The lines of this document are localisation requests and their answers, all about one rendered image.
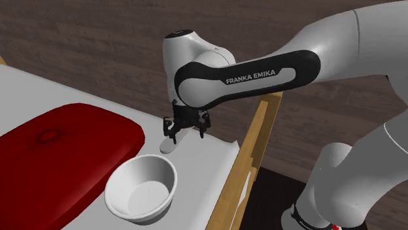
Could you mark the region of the white bowl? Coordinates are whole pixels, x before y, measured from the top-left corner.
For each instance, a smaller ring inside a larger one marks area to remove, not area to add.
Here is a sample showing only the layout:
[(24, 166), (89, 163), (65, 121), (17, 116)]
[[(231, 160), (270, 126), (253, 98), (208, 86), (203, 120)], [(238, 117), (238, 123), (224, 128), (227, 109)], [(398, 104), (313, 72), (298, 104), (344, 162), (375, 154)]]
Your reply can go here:
[(111, 174), (104, 200), (115, 216), (147, 225), (170, 207), (177, 184), (177, 170), (170, 160), (155, 154), (137, 156)]

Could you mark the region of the red cushion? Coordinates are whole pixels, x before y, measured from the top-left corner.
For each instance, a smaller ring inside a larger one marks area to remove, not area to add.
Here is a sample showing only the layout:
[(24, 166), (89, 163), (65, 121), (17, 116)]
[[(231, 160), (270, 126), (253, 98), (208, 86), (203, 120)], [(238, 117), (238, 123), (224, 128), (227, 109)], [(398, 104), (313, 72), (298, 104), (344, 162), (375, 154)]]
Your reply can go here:
[(0, 136), (0, 230), (62, 230), (144, 141), (136, 122), (84, 103), (54, 108)]

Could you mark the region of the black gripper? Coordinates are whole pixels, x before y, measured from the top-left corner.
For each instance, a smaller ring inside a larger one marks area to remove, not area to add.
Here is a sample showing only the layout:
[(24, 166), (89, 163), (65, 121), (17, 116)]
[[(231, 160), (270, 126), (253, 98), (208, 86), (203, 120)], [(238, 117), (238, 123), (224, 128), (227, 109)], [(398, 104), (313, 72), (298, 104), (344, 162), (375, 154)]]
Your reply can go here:
[(208, 128), (211, 127), (211, 120), (207, 110), (198, 111), (195, 108), (190, 108), (183, 105), (178, 105), (177, 100), (173, 99), (173, 119), (169, 117), (163, 118), (163, 134), (173, 140), (173, 144), (177, 144), (176, 135), (180, 129), (197, 127), (200, 137), (203, 139)]

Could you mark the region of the wooden bed with white sheet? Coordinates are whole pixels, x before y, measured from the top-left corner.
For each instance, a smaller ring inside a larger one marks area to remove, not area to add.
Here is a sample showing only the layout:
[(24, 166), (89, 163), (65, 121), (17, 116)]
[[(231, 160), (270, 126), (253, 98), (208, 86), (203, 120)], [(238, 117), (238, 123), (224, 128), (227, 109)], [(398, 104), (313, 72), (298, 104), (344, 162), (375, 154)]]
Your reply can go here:
[(139, 124), (145, 142), (135, 157), (155, 154), (167, 158), (177, 170), (178, 184), (170, 207), (150, 224), (131, 223), (112, 214), (105, 204), (104, 188), (62, 230), (205, 230), (237, 159), (240, 147), (236, 142), (210, 135), (202, 139), (196, 130), (189, 130), (173, 152), (162, 154), (161, 118), (0, 64), (0, 136), (71, 103), (104, 108)]

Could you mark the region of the white flat oblong object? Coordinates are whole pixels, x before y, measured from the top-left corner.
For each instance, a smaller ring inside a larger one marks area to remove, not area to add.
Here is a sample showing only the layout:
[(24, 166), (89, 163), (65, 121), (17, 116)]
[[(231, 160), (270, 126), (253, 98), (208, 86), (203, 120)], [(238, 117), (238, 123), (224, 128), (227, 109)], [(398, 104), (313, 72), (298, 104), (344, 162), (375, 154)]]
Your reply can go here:
[(180, 130), (175, 135), (176, 143), (174, 143), (174, 140), (171, 139), (170, 137), (164, 139), (163, 142), (160, 144), (160, 152), (162, 154), (170, 154), (171, 152), (173, 152), (175, 148), (180, 144), (184, 136), (189, 132), (189, 130), (190, 128)]

